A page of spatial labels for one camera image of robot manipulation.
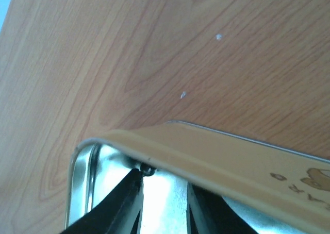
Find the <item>black pawn chess piece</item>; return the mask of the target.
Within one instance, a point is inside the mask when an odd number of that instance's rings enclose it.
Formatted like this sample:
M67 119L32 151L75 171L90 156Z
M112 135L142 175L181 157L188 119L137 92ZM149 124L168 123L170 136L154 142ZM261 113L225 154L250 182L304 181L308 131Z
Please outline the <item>black pawn chess piece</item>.
M140 171L144 177L153 176L155 174L156 170L157 169L155 167L152 167L151 165L146 164L146 163L141 163L141 165L140 165Z

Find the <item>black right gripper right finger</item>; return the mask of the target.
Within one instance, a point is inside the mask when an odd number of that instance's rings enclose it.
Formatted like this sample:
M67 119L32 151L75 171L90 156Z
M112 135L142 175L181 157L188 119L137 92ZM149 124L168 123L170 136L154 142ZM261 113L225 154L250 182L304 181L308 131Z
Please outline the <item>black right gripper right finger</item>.
M187 233L256 233L219 195L187 184Z

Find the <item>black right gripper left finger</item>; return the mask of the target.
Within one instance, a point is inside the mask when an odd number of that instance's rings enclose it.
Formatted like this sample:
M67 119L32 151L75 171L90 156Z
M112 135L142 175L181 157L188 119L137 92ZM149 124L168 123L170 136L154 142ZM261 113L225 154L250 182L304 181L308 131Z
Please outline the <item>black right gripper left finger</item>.
M143 175L132 169L90 212L62 233L140 233Z

